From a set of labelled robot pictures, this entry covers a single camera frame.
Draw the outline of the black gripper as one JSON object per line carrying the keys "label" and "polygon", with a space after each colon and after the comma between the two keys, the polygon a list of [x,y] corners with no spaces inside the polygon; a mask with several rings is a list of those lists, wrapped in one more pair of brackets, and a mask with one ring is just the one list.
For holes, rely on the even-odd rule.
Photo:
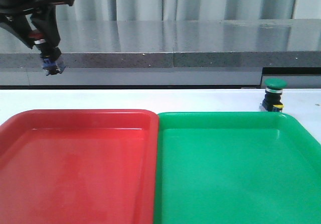
{"label": "black gripper", "polygon": [[32,24],[50,46],[57,47],[61,39],[57,26],[55,5],[72,6],[74,1],[75,0],[1,0],[1,28],[14,35],[28,48],[32,49],[34,41],[29,37],[32,28],[24,15],[28,15],[37,9],[31,16]]}

